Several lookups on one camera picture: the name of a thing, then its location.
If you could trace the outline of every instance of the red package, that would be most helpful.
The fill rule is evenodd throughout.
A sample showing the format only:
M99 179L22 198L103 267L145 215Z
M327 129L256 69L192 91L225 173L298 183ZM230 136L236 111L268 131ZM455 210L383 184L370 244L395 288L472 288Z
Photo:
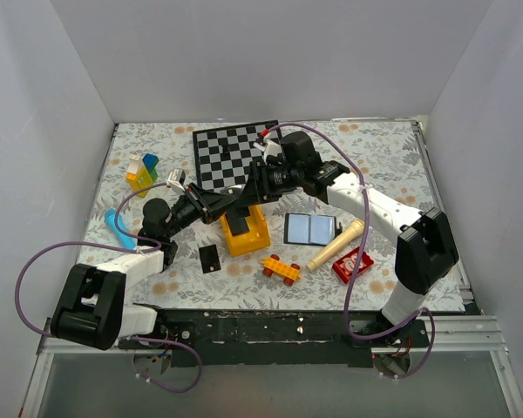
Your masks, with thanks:
M339 279L346 285L349 283L350 276L352 271L355 268L355 263L357 262L358 249L355 248L350 253L344 255L335 263L333 263L333 271L337 274ZM360 266L358 268L358 275L364 273L374 264L374 260L370 258L367 253L363 253L363 259L360 261Z

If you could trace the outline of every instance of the blue plastic object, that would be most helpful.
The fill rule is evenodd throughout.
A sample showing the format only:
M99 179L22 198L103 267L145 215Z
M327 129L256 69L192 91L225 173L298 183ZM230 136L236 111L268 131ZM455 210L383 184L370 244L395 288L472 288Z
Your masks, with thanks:
M159 157L153 154L146 154L143 156L143 165L146 167L146 169L151 172L151 170L155 169L155 166L157 163L159 163Z
M109 209L105 212L105 223L109 226L109 228L112 229L112 231L116 234L116 238L119 239L120 244L127 248L128 250L133 250L136 247L136 243L133 241L133 238L126 237L123 233L121 233L116 226L114 225L114 216L116 215L116 211L114 209ZM122 217L119 216L119 227L122 231L128 232L126 229L126 226L124 225L124 221L122 220Z

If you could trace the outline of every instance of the floral tablecloth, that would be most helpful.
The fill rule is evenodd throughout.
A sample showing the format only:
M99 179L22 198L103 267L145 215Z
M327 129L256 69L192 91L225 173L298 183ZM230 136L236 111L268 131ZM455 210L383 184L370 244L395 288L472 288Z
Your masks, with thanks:
M192 132L215 128L222 123L198 124L121 124L115 134L98 186L85 232L85 240L117 246L118 241L104 222L105 210L117 207L130 192L125 179L131 154L150 152L159 157L160 180L173 168L183 168L187 181L195 181ZM425 175L418 143L409 122L307 122L332 137L361 167L367 181L399 202L423 211L433 205L431 188ZM283 135L293 131L285 128ZM341 158L324 141L311 135L324 160ZM145 199L134 198L125 208L123 219L131 231L141 226L141 208L151 198L161 197L169 205L177 196L168 189L151 190ZM305 266L319 246L283 243L284 215L287 212L335 215L347 226L352 217L326 206L302 191L283 197L279 202L261 207L268 221L271 246L254 253L230 257L220 221L206 226L199 221L175 236L179 250L173 265L165 272L149 277L131 288L126 298L164 308L195 309L293 309L338 310L343 308L346 286L331 271L332 259L314 273L301 270L302 278L286 287L277 277L262 275L261 261L272 253L285 263ZM353 241L350 248L358 246ZM221 270L201 271L198 247L216 244ZM384 237L370 229L367 252L375 265L355 285L351 309L378 310L391 294L397 279L394 273L395 249ZM83 247L78 262L98 264L119 256L108 250ZM458 289L458 271L454 269L431 291L425 305L434 311L463 311Z

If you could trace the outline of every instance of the chessboard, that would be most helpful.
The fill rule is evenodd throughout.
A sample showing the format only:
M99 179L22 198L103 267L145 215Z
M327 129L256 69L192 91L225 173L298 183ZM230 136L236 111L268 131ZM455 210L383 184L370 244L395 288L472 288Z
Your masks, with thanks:
M233 185L244 185L250 162L262 160L254 142L266 129L278 125L276 120L225 126L194 132L194 156L198 186L218 192ZM273 140L281 141L281 130Z

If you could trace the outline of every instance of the white wall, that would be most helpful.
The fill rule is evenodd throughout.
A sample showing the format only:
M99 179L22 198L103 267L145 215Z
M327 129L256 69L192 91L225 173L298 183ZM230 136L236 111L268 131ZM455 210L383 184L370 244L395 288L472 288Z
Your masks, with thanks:
M492 0L51 0L115 122L428 114Z
M0 0L0 417L17 416L38 335L14 310L14 282L39 249L79 239L113 124L48 0ZM23 290L39 326L75 257L38 263Z
M494 0L426 137L472 289L499 318L523 394L523 0Z

